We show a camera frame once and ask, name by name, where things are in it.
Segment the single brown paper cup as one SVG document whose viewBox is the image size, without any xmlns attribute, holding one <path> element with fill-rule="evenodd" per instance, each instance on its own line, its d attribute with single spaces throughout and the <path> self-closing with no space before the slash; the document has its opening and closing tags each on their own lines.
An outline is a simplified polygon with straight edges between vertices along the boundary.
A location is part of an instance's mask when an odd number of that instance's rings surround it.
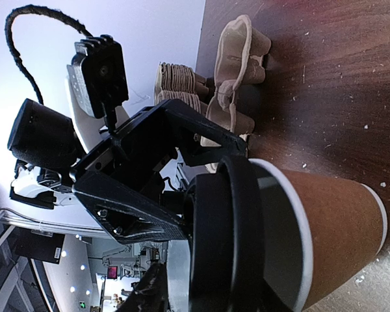
<svg viewBox="0 0 390 312">
<path fill-rule="evenodd" d="M 387 213 L 369 186 L 252 159 L 264 220 L 263 277 L 291 311 L 309 308 L 370 263 Z"/>
</svg>

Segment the black cup lid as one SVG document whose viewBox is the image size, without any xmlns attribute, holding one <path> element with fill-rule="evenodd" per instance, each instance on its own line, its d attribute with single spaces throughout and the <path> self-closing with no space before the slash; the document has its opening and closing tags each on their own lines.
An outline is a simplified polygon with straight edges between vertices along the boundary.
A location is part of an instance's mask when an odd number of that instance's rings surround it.
<svg viewBox="0 0 390 312">
<path fill-rule="evenodd" d="M 313 277 L 313 243 L 298 191 L 268 161 L 225 157 L 197 175 L 190 311 L 301 311 Z"/>
</svg>

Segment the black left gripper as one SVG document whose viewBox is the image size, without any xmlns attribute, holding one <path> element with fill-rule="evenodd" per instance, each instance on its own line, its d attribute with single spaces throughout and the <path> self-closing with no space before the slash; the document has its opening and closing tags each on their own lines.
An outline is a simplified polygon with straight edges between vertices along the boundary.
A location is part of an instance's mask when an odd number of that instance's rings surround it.
<svg viewBox="0 0 390 312">
<path fill-rule="evenodd" d="M 120 244 L 187 240 L 190 228 L 159 205 L 161 169 L 177 150 L 188 166 L 244 157 L 247 143 L 178 99 L 147 107 L 89 152 L 72 119 L 26 99 L 8 149 L 17 158 L 10 198 L 37 208 L 82 204 Z"/>
</svg>

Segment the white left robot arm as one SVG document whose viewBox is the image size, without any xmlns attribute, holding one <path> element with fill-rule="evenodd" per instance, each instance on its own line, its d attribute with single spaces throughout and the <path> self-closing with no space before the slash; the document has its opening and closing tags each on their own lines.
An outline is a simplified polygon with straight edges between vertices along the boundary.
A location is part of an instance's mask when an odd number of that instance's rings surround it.
<svg viewBox="0 0 390 312">
<path fill-rule="evenodd" d="M 242 138 L 178 99 L 141 109 L 90 151 L 71 118 L 26 99 L 7 147 L 17 160 L 13 200 L 42 209 L 80 203 L 122 244 L 188 237 L 182 193 L 162 198 L 169 161 L 199 166 L 247 151 Z"/>
</svg>

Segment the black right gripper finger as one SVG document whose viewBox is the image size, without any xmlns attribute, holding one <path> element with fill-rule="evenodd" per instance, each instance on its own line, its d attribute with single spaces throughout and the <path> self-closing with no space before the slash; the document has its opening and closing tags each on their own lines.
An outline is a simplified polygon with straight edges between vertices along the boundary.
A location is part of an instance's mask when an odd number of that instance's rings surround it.
<svg viewBox="0 0 390 312">
<path fill-rule="evenodd" d="M 168 311 L 168 304 L 166 266 L 162 263 L 154 263 L 117 311 Z"/>
</svg>

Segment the stack of pulp cup carriers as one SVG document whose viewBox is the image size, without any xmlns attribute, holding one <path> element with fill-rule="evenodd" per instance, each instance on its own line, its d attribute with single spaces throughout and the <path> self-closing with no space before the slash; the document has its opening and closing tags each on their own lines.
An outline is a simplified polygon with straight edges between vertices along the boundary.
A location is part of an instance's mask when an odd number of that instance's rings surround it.
<svg viewBox="0 0 390 312">
<path fill-rule="evenodd" d="M 154 103 L 180 99 L 196 112 L 205 115 L 210 89 L 206 78 L 188 66 L 160 63 L 154 86 Z"/>
</svg>

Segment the single pulp cup carrier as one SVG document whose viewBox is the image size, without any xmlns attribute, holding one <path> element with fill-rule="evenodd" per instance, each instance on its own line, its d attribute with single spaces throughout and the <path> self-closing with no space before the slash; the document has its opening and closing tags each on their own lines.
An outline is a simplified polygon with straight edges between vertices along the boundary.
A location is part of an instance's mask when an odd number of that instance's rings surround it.
<svg viewBox="0 0 390 312">
<path fill-rule="evenodd" d="M 252 134 L 255 122 L 238 111 L 239 88 L 264 82 L 263 59 L 271 45 L 271 40 L 252 26 L 246 14 L 228 22 L 220 35 L 214 66 L 214 96 L 205 117 L 243 140 Z"/>
</svg>

